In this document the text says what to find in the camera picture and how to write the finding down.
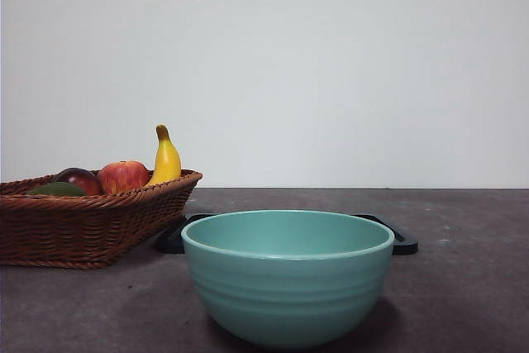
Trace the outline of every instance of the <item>basket rim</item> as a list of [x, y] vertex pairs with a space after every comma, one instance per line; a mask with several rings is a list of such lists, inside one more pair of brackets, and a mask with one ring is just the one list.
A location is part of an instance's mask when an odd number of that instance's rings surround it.
[[[182, 176], [178, 179], [171, 179], [170, 181], [163, 182], [161, 184], [155, 184], [151, 186], [143, 186], [141, 188], [134, 188], [126, 192], [114, 193], [114, 194], [98, 194], [98, 195], [85, 195], [85, 196], [51, 196], [44, 194], [1, 194], [3, 202], [18, 202], [20, 204], [32, 204], [38, 205], [45, 203], [56, 203], [62, 208], [79, 208], [79, 205], [83, 206], [112, 206], [124, 205], [127, 203], [137, 203], [139, 201], [147, 200], [155, 195], [159, 195], [165, 192], [171, 192], [180, 188], [186, 188], [191, 184], [197, 183], [202, 177], [202, 173], [191, 169], [182, 169]], [[0, 191], [2, 187], [8, 184], [24, 184], [34, 179], [50, 179], [55, 177], [56, 174], [48, 174], [41, 177], [29, 178], [11, 182], [0, 183]]]

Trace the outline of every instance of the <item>wicker basket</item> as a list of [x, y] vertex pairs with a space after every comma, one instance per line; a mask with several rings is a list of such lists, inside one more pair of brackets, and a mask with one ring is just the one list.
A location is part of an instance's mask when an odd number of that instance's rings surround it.
[[24, 194], [54, 177], [0, 184], [0, 265], [108, 266], [180, 215], [202, 174], [184, 169], [179, 179], [112, 195]]

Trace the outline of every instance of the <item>bowl rim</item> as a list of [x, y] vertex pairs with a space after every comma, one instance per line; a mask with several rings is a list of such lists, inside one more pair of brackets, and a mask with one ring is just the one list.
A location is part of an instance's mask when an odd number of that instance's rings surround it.
[[[274, 254], [257, 254], [255, 252], [250, 252], [250, 251], [229, 250], [226, 248], [210, 246], [210, 245], [198, 242], [192, 239], [188, 235], [189, 229], [191, 229], [192, 227], [202, 222], [208, 222], [216, 218], [231, 217], [233, 215], [255, 214], [255, 213], [260, 213], [260, 212], [261, 213], [262, 212], [266, 212], [266, 213], [277, 213], [277, 212], [316, 213], [316, 214], [321, 214], [321, 215], [332, 215], [332, 216], [353, 218], [356, 221], [368, 223], [368, 224], [373, 225], [374, 227], [377, 227], [379, 229], [386, 231], [388, 233], [388, 238], [376, 246], [371, 246], [368, 248], [364, 248], [362, 250], [348, 250], [348, 251], [335, 252], [335, 253], [329, 253], [329, 254], [274, 255]], [[222, 254], [222, 255], [230, 255], [230, 256], [236, 256], [239, 258], [250, 258], [250, 259], [258, 259], [258, 260], [333, 260], [333, 259], [340, 259], [340, 258], [350, 258], [350, 257], [355, 257], [355, 256], [367, 255], [375, 251], [384, 250], [388, 246], [392, 246], [395, 241], [395, 235], [389, 227], [386, 227], [385, 225], [382, 225], [375, 221], [371, 221], [366, 218], [356, 217], [354, 215], [348, 215], [348, 214], [344, 214], [340, 212], [328, 212], [328, 211], [317, 211], [317, 210], [292, 210], [292, 209], [250, 210], [250, 211], [224, 212], [222, 214], [211, 215], [210, 217], [198, 219], [197, 221], [193, 221], [189, 223], [183, 228], [180, 235], [184, 243], [187, 243], [191, 246], [195, 246], [202, 250], [206, 250], [206, 251], [210, 251], [210, 252], [214, 252], [214, 253]]]

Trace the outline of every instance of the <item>bowl ridges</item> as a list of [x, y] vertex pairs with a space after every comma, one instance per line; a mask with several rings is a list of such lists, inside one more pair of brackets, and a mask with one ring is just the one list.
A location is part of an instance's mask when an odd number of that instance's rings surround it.
[[307, 308], [312, 308], [311, 312], [350, 310], [355, 302], [370, 295], [378, 296], [384, 282], [384, 275], [378, 274], [339, 288], [311, 289], [305, 286], [304, 289], [270, 290], [228, 284], [196, 271], [192, 272], [192, 278], [199, 295], [232, 307], [252, 310], [262, 307], [260, 311], [267, 312], [276, 308], [286, 308], [290, 312], [306, 312]]

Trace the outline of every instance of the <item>banana stem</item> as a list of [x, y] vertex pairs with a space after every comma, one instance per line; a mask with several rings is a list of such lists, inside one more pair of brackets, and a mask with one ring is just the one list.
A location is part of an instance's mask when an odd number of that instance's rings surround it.
[[156, 135], [158, 136], [159, 141], [169, 139], [169, 132], [167, 131], [167, 127], [163, 124], [159, 124], [158, 126], [156, 126]]

